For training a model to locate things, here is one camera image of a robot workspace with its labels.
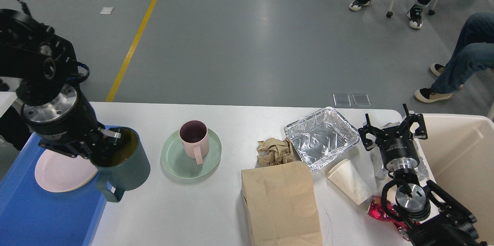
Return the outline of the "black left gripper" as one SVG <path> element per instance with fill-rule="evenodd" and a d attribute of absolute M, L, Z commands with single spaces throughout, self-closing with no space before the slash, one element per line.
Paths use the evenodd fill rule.
<path fill-rule="evenodd" d="M 69 84 L 44 105 L 24 104 L 21 118 L 44 139 L 39 141 L 40 147 L 69 158 L 81 156 L 93 163 L 113 163 L 123 142 L 124 129 L 104 129 L 86 96 Z"/>

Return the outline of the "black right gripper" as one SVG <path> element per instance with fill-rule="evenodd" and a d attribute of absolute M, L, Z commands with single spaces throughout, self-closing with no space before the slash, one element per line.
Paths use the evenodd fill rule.
<path fill-rule="evenodd" d="M 420 164 L 420 158 L 413 139 L 427 140 L 428 133 L 423 114 L 410 113 L 407 105 L 403 105 L 404 119 L 394 130 L 395 138 L 385 140 L 386 132 L 372 126 L 369 114 L 365 114 L 366 122 L 358 128 L 358 134 L 366 151 L 379 146 L 383 166 L 389 172 L 399 169 L 415 169 Z M 371 134 L 374 140 L 367 137 Z"/>

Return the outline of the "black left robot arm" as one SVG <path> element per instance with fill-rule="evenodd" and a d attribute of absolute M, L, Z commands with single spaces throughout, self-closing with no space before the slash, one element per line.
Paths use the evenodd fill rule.
<path fill-rule="evenodd" d="M 110 165 L 122 146 L 122 127 L 106 129 L 97 121 L 80 84 L 90 69 L 76 60 L 73 45 L 54 28 L 21 10 L 2 9 L 1 76 L 19 78 L 22 120 L 41 138 L 39 145 L 98 166 Z"/>

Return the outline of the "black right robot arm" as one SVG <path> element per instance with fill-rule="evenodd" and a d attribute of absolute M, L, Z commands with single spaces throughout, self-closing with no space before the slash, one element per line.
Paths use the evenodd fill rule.
<path fill-rule="evenodd" d="M 367 151 L 379 149 L 390 177 L 381 192 L 384 213 L 404 223 L 404 234 L 414 246 L 486 246 L 486 241 L 478 241 L 477 219 L 469 209 L 434 181 L 420 184 L 420 158 L 413 142 L 427 140 L 425 118 L 403 108 L 405 116 L 397 125 L 377 128 L 366 114 L 358 129 Z"/>

